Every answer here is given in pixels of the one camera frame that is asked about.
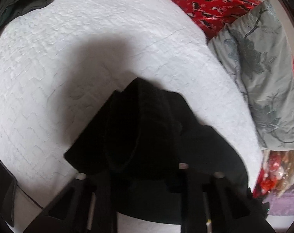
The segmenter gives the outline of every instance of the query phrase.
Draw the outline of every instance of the black cable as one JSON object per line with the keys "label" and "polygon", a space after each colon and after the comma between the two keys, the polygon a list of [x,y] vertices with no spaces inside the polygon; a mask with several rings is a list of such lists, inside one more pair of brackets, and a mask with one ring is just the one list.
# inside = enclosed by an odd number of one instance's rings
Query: black cable
{"label": "black cable", "polygon": [[43,207],[42,206],[40,206],[39,204],[38,204],[38,202],[36,202],[32,197],[30,197],[27,193],[25,193],[24,192],[24,190],[19,186],[19,185],[17,185],[17,187],[37,206],[37,207],[39,207],[40,209],[43,209]]}

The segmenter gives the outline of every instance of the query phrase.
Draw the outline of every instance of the gray pillow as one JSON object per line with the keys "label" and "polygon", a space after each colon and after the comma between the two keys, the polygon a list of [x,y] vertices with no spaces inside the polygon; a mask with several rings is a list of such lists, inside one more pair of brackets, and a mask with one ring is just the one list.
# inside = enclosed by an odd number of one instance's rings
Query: gray pillow
{"label": "gray pillow", "polygon": [[259,145],[294,149],[294,74],[284,28],[269,0],[212,38],[211,51],[248,103]]}

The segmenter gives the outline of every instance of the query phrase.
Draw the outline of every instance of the purple cloth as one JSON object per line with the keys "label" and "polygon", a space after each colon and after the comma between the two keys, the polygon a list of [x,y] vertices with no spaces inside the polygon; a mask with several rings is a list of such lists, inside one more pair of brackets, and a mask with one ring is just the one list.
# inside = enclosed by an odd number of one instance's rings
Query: purple cloth
{"label": "purple cloth", "polygon": [[292,185],[280,198],[276,193],[270,193],[263,201],[270,202],[269,215],[294,216],[294,185]]}

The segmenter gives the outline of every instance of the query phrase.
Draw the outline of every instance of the white bedspread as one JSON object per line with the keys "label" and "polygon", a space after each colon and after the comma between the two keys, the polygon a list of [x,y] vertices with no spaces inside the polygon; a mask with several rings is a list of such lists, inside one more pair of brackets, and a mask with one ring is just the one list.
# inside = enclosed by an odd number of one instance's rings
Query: white bedspread
{"label": "white bedspread", "polygon": [[[140,76],[183,94],[240,154],[253,188],[255,128],[205,41],[170,0],[55,0],[16,18],[0,38],[0,159],[45,206],[76,172],[63,153],[113,90]],[[14,230],[38,213],[18,191]]]}

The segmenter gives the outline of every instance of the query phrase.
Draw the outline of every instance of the gray floral pillowcase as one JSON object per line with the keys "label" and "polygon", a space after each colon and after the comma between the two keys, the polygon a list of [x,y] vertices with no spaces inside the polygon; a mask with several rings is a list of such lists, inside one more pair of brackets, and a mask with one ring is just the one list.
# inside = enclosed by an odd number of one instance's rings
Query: gray floral pillowcase
{"label": "gray floral pillowcase", "polygon": [[294,149],[294,74],[284,28],[269,0],[208,44],[248,103],[260,147]]}

